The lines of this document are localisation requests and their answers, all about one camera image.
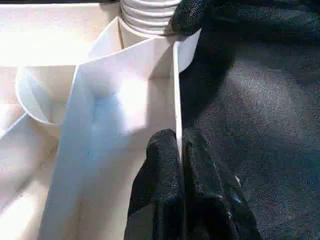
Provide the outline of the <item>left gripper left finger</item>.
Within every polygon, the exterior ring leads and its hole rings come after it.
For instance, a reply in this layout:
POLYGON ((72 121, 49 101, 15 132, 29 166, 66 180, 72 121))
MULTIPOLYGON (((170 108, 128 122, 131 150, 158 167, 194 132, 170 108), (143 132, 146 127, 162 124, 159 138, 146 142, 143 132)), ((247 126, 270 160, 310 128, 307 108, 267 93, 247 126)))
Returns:
POLYGON ((179 240, 182 176, 176 135, 163 129, 149 139, 131 189, 126 240, 179 240))

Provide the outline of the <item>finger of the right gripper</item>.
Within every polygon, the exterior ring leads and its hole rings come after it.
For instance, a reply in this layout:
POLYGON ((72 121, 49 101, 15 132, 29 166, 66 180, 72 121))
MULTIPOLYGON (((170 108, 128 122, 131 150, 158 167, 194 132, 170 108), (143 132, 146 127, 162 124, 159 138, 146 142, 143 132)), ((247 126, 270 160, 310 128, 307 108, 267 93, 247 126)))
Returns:
POLYGON ((208 0, 182 0, 170 19, 172 31, 184 36, 196 33, 201 28, 208 6, 208 0))

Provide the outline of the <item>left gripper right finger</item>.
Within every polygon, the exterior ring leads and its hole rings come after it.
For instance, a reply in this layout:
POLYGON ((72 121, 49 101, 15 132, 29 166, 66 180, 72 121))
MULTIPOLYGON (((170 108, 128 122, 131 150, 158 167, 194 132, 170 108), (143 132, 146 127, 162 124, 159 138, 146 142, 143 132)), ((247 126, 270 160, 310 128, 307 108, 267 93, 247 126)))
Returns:
POLYGON ((187 239, 260 240, 241 186, 214 147, 194 129, 182 141, 187 239))

